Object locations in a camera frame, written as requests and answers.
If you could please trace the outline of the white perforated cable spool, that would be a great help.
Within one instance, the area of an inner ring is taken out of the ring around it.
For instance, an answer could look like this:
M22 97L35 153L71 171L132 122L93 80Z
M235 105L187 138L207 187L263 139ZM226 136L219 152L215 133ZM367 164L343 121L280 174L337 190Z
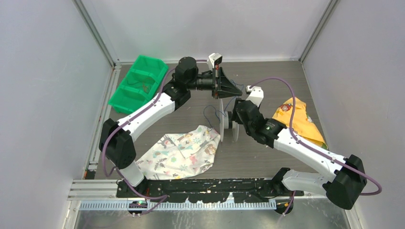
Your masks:
M232 111L225 111L223 100L220 99L219 102L219 118L220 118L220 141L224 140L224 131L227 129L232 130L233 141L236 142L239 137L239 124L236 121L233 121Z

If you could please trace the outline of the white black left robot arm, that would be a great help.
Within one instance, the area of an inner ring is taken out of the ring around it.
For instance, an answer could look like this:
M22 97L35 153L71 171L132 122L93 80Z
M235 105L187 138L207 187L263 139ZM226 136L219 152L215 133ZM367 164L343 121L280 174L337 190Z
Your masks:
M207 61L210 69L199 73L198 60L183 57L177 66L166 75L168 82L160 83L156 96L141 108L126 116L122 121L107 119L102 125L99 141L102 161L109 160L128 185L134 197L146 193L145 176L135 162L134 142L150 126L184 105L192 90L210 91L214 99L241 96L243 92L225 75L220 66L222 56L214 54Z

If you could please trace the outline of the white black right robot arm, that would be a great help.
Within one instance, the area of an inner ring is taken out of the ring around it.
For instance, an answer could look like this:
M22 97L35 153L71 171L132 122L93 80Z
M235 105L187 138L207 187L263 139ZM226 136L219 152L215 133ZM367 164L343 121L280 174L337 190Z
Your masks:
M233 119L242 124L246 134L256 142L287 153L315 170L315 173L307 173L281 168L272 184L277 195L306 191L326 196L342 209L353 208L367 184L366 178L355 172L365 172L359 157L332 153L292 134L285 124L273 118L264 118L259 107L249 100L236 100Z

